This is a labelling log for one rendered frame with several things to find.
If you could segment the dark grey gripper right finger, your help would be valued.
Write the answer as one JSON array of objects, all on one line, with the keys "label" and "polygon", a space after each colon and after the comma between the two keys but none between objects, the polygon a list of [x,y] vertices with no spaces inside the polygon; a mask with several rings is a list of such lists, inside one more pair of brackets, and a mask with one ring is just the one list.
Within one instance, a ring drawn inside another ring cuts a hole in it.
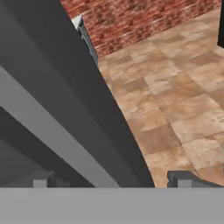
[{"label": "dark grey gripper right finger", "polygon": [[191,171],[168,171],[168,187],[176,188],[194,188],[194,187],[221,187],[215,184],[198,178]]}]

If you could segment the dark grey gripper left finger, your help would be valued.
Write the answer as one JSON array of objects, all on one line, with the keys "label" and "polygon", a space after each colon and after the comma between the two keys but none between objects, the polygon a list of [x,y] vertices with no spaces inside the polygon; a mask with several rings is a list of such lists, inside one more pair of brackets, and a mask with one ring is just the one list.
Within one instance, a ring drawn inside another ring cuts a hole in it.
[{"label": "dark grey gripper left finger", "polygon": [[8,184],[0,185],[0,187],[23,187],[23,188],[47,188],[55,187],[54,171],[34,171],[30,176],[21,178]]}]

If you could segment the dark grey fridge door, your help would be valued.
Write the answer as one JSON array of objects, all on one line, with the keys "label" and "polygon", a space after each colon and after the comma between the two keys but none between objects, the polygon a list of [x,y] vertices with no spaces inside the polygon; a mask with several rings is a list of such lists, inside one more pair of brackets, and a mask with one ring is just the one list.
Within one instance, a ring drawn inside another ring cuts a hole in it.
[{"label": "dark grey fridge door", "polygon": [[154,185],[123,113],[60,0],[0,0],[0,66],[118,187]]}]

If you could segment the pale grey cabinet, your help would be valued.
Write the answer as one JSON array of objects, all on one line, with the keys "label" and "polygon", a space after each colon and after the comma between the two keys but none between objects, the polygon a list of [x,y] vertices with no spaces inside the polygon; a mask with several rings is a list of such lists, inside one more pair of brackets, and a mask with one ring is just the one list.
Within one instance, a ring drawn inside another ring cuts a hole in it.
[{"label": "pale grey cabinet", "polygon": [[81,39],[84,41],[85,45],[87,46],[89,53],[94,59],[95,64],[98,64],[98,55],[91,41],[91,38],[88,35],[88,31],[84,25],[84,20],[82,15],[78,15],[77,17],[74,17],[72,19],[72,23],[76,31],[80,34]]}]

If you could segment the black appliance edge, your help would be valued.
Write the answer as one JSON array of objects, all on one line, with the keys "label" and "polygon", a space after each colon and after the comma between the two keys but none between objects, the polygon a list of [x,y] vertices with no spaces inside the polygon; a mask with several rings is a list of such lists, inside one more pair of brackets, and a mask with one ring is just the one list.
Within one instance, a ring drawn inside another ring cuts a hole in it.
[{"label": "black appliance edge", "polygon": [[220,7],[220,23],[218,31],[218,42],[217,45],[224,49],[224,0],[221,0]]}]

